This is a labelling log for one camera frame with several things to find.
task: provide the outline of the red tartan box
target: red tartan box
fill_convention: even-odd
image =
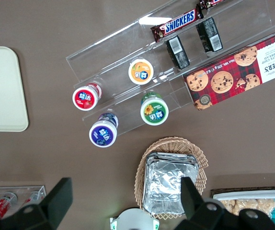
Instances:
[[[275,33],[189,73],[194,106],[203,110],[275,78]]]

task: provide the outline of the foil container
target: foil container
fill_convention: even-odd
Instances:
[[[151,153],[146,159],[143,207],[151,214],[184,214],[181,204],[181,177],[193,183],[198,175],[194,156],[176,153]]]

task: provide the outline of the snickers bar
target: snickers bar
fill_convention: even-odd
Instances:
[[[151,28],[153,36],[156,42],[159,40],[193,22],[198,19],[203,18],[203,14],[201,12],[201,6],[199,4],[196,5],[196,8],[186,12],[179,17],[168,21],[167,23],[156,25]]]
[[[223,0],[200,0],[200,6],[201,9],[206,9],[208,10],[209,8],[215,6],[216,4],[218,4],[219,2],[221,2]]]

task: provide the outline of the acrylic display stand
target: acrylic display stand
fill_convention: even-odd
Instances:
[[[0,198],[6,192],[12,192],[17,195],[17,203],[14,204],[4,215],[3,218],[7,218],[17,212],[19,208],[24,204],[25,200],[28,199],[32,192],[39,192],[43,196],[46,196],[46,190],[43,185],[40,186],[15,186],[15,187],[0,187]]]
[[[275,32],[275,5],[271,6],[270,0],[225,0],[208,12],[203,10],[204,19],[168,35],[158,43],[154,42],[150,30],[152,26],[194,9],[196,3],[198,1],[195,0],[170,1],[67,57],[79,80],[75,89],[94,82],[103,91],[96,107],[84,112],[83,121],[87,128],[91,128],[100,114],[106,111],[117,115],[118,135],[144,124],[140,117],[141,99],[150,91],[162,96],[170,112],[191,103],[183,74]],[[205,53],[195,27],[209,17],[214,18],[223,44],[223,50],[212,55]],[[153,20],[161,21],[151,24]],[[164,43],[176,35],[190,60],[190,66],[183,70],[174,67]],[[154,76],[147,85],[135,85],[128,76],[130,63],[137,58],[144,58],[153,65]]]

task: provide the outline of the brown table surface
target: brown table surface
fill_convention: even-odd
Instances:
[[[204,111],[187,105],[161,126],[119,136],[108,149],[90,143],[83,112],[71,101],[78,82],[65,57],[163,3],[0,0],[0,46],[19,57],[30,121],[24,132],[0,132],[0,186],[45,184],[50,191],[71,177],[74,202],[60,230],[107,230],[109,217],[135,207],[140,158],[163,137],[186,138],[204,151],[204,197],[213,188],[275,186],[275,80]],[[162,221],[161,229],[178,222]]]

